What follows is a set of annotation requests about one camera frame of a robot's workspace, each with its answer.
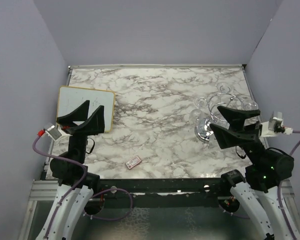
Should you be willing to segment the clear wine glass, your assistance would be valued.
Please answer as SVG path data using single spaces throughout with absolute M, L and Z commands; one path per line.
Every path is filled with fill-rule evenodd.
M 258 110 L 259 106 L 254 100 L 245 99 L 243 101 L 243 109 L 246 111 L 254 111 L 254 110 Z
M 230 93 L 232 91 L 232 86 L 226 82 L 219 82 L 216 87 L 221 93 Z
M 203 118 L 203 109 L 207 108 L 208 101 L 205 97 L 200 96 L 194 101 L 195 109 L 189 114 L 189 121 L 192 123 L 198 122 Z

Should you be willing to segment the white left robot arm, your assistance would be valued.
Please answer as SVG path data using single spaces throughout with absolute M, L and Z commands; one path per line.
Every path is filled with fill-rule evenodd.
M 99 105 L 89 114 L 90 101 L 84 101 L 72 112 L 57 117 L 56 124 L 47 124 L 37 134 L 32 149 L 50 158 L 50 169 L 58 180 L 56 195 L 42 227 L 38 240 L 69 240 L 74 228 L 90 198 L 96 197 L 101 190 L 98 175 L 88 175 L 84 165 L 88 140 L 105 132 L 105 108 Z M 54 142 L 68 138 L 68 149 L 55 156 L 41 152 L 36 144 L 43 136 Z

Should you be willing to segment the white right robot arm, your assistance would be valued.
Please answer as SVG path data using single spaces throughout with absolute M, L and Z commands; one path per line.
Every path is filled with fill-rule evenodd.
M 244 175 L 238 170 L 222 174 L 220 191 L 239 202 L 264 240 L 300 240 L 281 192 L 282 182 L 292 176 L 294 158 L 278 148 L 265 148 L 260 140 L 296 131 L 284 126 L 280 112 L 269 121 L 245 125 L 247 119 L 259 116 L 260 110 L 217 109 L 229 124 L 228 128 L 210 124 L 219 147 L 239 147 L 251 162 Z

